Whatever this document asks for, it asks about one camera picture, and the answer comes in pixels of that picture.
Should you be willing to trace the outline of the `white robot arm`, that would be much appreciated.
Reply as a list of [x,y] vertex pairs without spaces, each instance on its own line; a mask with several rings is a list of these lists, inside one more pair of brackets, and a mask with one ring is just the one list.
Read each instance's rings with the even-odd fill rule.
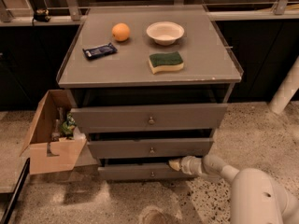
[[[279,115],[298,90],[298,58],[288,72],[277,93],[270,102],[268,110]],[[236,126],[234,133],[239,135],[243,128]],[[230,154],[245,165],[260,157],[268,164],[281,164],[282,152],[272,155],[271,146],[265,141],[253,142],[242,134],[241,145],[229,149]],[[197,175],[208,180],[222,178],[231,185],[231,224],[299,224],[298,199],[281,186],[271,175],[257,168],[236,169],[217,155],[207,154],[203,158],[186,156],[169,161],[172,169],[185,175]]]

